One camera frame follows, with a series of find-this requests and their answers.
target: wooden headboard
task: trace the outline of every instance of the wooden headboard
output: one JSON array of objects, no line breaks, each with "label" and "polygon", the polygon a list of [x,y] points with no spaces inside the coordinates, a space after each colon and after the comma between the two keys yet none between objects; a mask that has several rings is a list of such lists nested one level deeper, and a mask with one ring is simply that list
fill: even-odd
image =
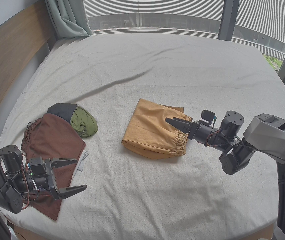
[{"label": "wooden headboard", "polygon": [[0,104],[11,84],[54,32],[44,0],[0,26]]}]

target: brown shorts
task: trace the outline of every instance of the brown shorts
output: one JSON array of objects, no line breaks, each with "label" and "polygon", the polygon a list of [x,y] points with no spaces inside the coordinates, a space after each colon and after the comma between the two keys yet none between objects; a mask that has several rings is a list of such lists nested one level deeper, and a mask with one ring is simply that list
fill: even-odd
[{"label": "brown shorts", "polygon": [[165,118],[192,121],[183,107],[170,107],[140,99],[129,121],[121,144],[151,159],[172,158],[186,154],[188,134],[165,122]]}]

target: grass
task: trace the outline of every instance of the grass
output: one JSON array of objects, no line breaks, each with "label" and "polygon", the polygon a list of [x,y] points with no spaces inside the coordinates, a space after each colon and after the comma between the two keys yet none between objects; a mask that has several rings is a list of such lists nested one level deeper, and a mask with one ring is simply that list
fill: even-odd
[{"label": "grass", "polygon": [[272,65],[271,62],[275,62],[278,67],[280,68],[281,67],[281,64],[282,64],[282,60],[279,60],[275,57],[272,57],[272,56],[268,56],[268,55],[265,55],[263,54],[264,58],[268,61],[268,63],[270,64],[270,66],[272,66],[273,69],[275,69],[274,65]]}]

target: wooden bed base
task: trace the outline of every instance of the wooden bed base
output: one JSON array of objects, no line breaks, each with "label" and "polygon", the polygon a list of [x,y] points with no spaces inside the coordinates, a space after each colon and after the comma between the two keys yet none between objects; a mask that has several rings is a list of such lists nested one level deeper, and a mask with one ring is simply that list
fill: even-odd
[{"label": "wooden bed base", "polygon": [[44,0],[0,26],[0,104],[11,84],[54,33]]}]

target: building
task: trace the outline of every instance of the building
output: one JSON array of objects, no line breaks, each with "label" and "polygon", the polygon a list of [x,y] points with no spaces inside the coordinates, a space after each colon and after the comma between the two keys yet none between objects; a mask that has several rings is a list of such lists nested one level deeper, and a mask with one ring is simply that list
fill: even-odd
[{"label": "building", "polygon": [[[224,0],[84,0],[98,33],[172,33],[217,38]],[[240,0],[232,41],[285,56],[285,0]]]}]

